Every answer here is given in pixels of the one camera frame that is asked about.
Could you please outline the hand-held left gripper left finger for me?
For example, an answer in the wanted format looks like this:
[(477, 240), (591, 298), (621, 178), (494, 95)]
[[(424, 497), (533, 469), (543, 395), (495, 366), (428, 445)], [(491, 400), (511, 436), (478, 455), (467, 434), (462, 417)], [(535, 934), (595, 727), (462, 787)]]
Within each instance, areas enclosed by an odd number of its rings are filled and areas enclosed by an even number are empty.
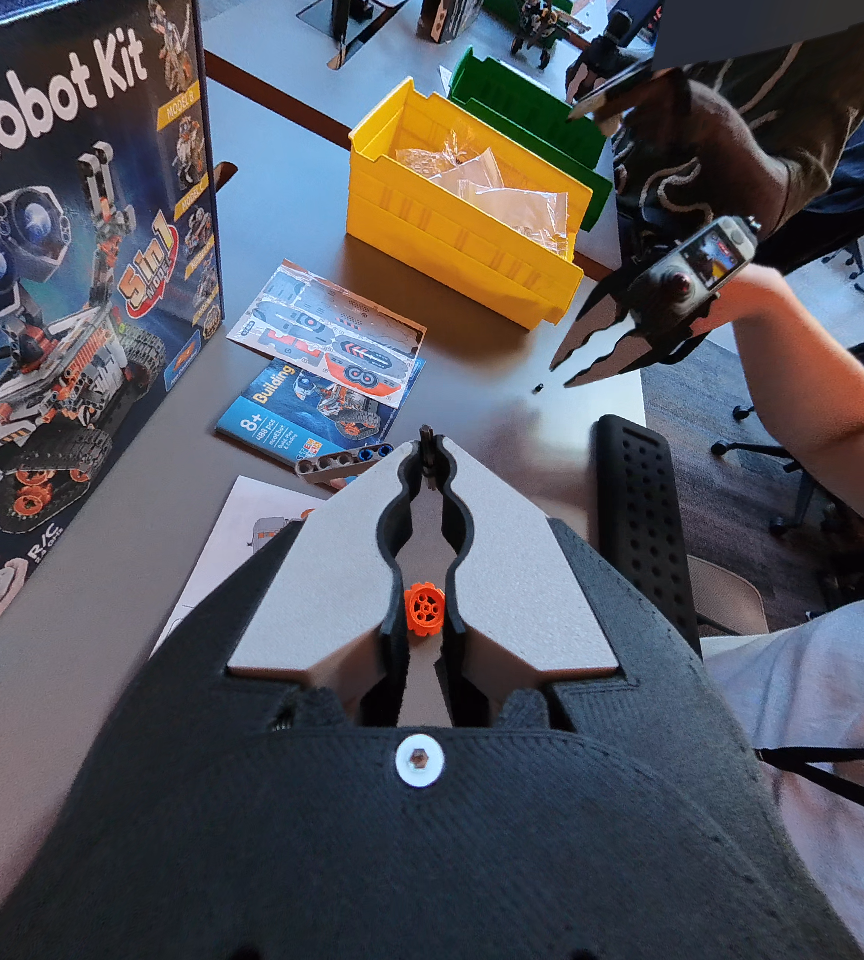
[(412, 535), (414, 444), (305, 521), (229, 672), (328, 688), (367, 726), (397, 724), (409, 665), (396, 555)]

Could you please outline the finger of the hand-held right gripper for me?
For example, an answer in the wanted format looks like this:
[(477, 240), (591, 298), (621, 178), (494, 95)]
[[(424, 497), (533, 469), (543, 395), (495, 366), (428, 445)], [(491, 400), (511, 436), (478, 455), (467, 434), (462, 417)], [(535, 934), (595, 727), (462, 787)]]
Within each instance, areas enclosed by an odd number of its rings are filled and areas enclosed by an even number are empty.
[(589, 295), (582, 312), (573, 318), (566, 330), (549, 371), (565, 366), (569, 372), (579, 372), (596, 359), (609, 354), (618, 339), (634, 330), (634, 320), (620, 309), (615, 299), (605, 294), (597, 298)]
[(579, 387), (612, 378), (654, 364), (678, 347), (678, 335), (669, 333), (653, 338), (652, 343), (637, 329), (625, 333), (609, 354), (596, 359), (589, 367), (567, 379), (565, 388)]

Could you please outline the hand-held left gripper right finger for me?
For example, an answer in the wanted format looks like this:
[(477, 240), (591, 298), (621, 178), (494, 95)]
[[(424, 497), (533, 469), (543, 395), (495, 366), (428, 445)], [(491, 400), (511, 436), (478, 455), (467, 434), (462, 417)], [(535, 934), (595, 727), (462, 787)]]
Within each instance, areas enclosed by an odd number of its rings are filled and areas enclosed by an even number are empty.
[(619, 664), (543, 510), (449, 438), (436, 439), (446, 576), (439, 679), (456, 726), (511, 692), (612, 677)]

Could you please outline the grey perforated brick beam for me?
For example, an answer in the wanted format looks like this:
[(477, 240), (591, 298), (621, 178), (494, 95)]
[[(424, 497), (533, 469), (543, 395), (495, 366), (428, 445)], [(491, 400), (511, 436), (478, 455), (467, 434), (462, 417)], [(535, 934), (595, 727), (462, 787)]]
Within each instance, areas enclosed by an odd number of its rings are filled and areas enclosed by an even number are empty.
[(387, 442), (358, 446), (298, 460), (294, 465), (294, 472), (311, 484), (329, 484), (335, 479), (364, 473), (388, 457), (392, 451), (393, 446)]

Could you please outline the person's right forearm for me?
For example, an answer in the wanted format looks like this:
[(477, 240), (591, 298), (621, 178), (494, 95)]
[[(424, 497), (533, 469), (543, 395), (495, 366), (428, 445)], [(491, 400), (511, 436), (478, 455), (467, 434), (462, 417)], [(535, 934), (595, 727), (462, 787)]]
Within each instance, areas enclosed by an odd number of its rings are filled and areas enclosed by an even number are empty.
[(750, 399), (770, 435), (864, 518), (864, 366), (762, 266), (726, 284), (707, 322), (712, 330), (733, 325)]

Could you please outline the grey desk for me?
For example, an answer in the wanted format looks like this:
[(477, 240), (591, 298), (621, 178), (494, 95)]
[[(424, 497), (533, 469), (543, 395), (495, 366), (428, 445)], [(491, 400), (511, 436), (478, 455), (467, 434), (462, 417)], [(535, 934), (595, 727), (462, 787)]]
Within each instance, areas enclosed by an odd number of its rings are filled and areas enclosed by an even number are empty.
[[(347, 150), (214, 80), (207, 92), (214, 151), (239, 167), (217, 200), (228, 321), (288, 259), (425, 326), (426, 366), (390, 441), (429, 424), (591, 539), (591, 427), (607, 412), (644, 413), (635, 374), (562, 387), (617, 332), (548, 370), (590, 281), (559, 324), (526, 331), (346, 235)], [(327, 496), (214, 432), (265, 365), (221, 330), (0, 620), (0, 901), (166, 627), (236, 478)]]

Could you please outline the white open instruction booklet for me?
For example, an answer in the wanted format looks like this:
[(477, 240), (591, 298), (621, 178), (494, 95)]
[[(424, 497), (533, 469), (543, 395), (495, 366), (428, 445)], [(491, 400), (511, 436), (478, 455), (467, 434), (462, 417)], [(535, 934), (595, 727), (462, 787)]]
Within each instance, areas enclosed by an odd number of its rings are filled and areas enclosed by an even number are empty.
[(306, 493), (238, 477), (154, 648), (278, 531), (304, 519), (320, 503), (320, 498)]

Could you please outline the orange gear wheel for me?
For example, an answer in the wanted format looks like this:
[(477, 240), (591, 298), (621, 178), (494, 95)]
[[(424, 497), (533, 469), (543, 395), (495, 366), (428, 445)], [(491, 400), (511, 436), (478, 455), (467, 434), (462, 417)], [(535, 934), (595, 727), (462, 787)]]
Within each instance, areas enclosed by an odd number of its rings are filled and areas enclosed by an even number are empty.
[(406, 625), (419, 639), (439, 634), (446, 613), (446, 596), (432, 582), (416, 582), (404, 590)]

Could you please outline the clear plastic parts bag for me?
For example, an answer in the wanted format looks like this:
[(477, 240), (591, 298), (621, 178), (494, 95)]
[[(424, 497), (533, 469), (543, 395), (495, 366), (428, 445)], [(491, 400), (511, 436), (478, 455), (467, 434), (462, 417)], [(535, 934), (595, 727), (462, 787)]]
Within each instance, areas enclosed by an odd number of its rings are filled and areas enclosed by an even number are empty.
[(491, 149), (431, 182), (559, 257), (567, 254), (566, 193), (505, 186)]
[(436, 148), (398, 148), (395, 151), (395, 159), (414, 173), (431, 180), (440, 174), (457, 169), (462, 163), (473, 160), (480, 153), (473, 139), (459, 131), (451, 130)]

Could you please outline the blue kit manual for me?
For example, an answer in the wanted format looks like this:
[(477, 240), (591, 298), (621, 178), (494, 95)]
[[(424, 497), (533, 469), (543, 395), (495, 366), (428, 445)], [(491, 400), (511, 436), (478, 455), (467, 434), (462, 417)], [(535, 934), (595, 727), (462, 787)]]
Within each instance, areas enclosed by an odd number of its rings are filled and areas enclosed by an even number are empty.
[(217, 430), (282, 463), (385, 445), (398, 409), (275, 358), (220, 417)]

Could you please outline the grey chair seat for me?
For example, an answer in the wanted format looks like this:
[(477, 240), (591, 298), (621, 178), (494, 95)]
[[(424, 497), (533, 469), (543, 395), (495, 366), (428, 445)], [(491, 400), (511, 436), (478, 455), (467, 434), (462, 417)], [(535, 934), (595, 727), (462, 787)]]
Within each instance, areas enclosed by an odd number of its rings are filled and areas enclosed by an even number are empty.
[(708, 560), (689, 555), (687, 561), (698, 616), (738, 636), (770, 631), (762, 597), (752, 583)]

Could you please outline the black caster chair base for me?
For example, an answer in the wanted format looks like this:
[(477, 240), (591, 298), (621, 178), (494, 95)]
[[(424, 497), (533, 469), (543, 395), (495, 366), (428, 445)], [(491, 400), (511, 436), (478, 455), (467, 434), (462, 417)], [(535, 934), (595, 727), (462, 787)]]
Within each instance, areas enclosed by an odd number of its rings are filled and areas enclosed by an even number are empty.
[(799, 474), (795, 510), (789, 518), (778, 516), (769, 522), (769, 533), (772, 536), (781, 538), (788, 532), (801, 527), (812, 502), (813, 495), (816, 492), (826, 501), (820, 522), (821, 531), (826, 534), (843, 534), (846, 532), (848, 520), (844, 502), (839, 498), (835, 498), (824, 486), (818, 484), (811, 474), (809, 474), (784, 447), (773, 443), (752, 444), (743, 441), (732, 441), (728, 443), (723, 440), (716, 441), (710, 447), (710, 453), (717, 458), (722, 458), (726, 453), (733, 450), (747, 451), (760, 456), (782, 460), (784, 461), (782, 469), (786, 474)]

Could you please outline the yellow plastic bin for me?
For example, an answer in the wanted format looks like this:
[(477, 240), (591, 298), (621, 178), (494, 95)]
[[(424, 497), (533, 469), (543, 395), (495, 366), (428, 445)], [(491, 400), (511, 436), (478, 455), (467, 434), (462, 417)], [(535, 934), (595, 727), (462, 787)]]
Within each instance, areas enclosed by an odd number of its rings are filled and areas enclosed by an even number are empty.
[[(566, 249), (555, 254), (397, 160), (450, 134), (490, 148), (513, 187), (568, 194)], [(582, 280), (574, 244), (593, 191), (438, 93), (407, 77), (350, 133), (346, 230), (415, 270), (533, 330), (557, 323)]]

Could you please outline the green plastic bin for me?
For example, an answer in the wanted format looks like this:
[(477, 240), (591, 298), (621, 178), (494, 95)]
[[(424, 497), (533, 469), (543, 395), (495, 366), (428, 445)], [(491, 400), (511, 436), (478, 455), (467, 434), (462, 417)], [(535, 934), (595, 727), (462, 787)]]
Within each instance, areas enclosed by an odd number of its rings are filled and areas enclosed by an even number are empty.
[(582, 229), (594, 227), (612, 184), (596, 172), (606, 138), (590, 117), (569, 121), (566, 102), (494, 58), (476, 58), (471, 48), (453, 70), (448, 98), (588, 186), (592, 199)]

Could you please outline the grey orange sticker sheet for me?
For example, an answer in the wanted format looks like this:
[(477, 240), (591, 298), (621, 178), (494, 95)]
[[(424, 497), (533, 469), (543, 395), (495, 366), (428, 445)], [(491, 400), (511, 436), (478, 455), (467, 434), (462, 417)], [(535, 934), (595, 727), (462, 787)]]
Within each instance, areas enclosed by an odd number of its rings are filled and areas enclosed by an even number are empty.
[(398, 408), (425, 332), (284, 260), (227, 338)]

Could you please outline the person's white t-shirt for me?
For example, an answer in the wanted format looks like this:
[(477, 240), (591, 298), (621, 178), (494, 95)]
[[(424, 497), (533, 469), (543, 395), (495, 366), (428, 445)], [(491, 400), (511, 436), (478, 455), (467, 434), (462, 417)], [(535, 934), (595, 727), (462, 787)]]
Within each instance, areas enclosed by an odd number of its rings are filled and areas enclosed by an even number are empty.
[[(864, 748), (864, 600), (710, 655), (756, 748)], [(765, 765), (798, 853), (864, 950), (864, 808)]]

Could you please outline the brick plane model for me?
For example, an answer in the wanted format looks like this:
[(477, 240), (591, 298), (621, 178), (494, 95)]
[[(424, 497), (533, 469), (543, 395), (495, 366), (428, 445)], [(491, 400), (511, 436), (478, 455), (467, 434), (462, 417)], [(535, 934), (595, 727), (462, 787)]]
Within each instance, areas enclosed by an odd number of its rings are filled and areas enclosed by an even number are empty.
[(525, 46), (540, 49), (538, 70), (549, 65), (556, 41), (568, 36), (569, 30), (584, 34), (589, 27), (566, 11), (555, 8), (550, 1), (524, 1), (519, 5), (518, 28), (510, 47), (517, 55)]

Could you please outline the dark kit box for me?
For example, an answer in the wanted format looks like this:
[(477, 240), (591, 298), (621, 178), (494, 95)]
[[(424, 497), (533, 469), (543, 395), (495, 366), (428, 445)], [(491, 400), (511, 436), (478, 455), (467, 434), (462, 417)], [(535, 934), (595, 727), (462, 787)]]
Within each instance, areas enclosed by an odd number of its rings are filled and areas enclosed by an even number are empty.
[(474, 22), (483, 5), (482, 0), (422, 1), (418, 32), (431, 42), (451, 42)]

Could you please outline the blue robot kit box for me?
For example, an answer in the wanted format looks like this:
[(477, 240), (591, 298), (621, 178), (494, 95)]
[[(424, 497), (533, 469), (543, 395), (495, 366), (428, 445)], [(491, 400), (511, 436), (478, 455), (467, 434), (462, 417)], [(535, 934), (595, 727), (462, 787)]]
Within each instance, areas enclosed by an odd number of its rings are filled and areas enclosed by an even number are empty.
[(0, 615), (222, 323), (197, 2), (0, 2)]

